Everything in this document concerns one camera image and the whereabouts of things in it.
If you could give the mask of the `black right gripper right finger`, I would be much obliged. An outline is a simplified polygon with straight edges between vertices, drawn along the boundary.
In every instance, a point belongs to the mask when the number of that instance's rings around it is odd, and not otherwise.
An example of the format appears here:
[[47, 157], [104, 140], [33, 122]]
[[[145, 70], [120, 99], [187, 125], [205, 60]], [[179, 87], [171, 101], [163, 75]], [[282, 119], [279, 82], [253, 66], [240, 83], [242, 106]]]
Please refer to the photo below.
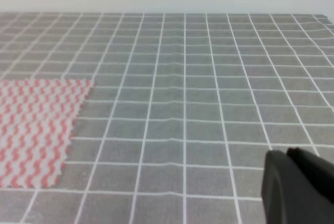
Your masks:
[[301, 148], [289, 148], [287, 156], [294, 161], [312, 186], [333, 203], [333, 164]]

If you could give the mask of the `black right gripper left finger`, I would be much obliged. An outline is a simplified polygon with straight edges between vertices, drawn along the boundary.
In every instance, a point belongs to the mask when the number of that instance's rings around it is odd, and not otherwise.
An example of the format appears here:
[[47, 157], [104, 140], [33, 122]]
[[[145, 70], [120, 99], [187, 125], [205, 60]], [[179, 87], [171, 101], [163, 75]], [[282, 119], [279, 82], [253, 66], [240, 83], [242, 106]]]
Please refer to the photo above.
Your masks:
[[312, 186], [287, 152], [266, 153], [261, 197], [267, 223], [333, 223], [333, 203]]

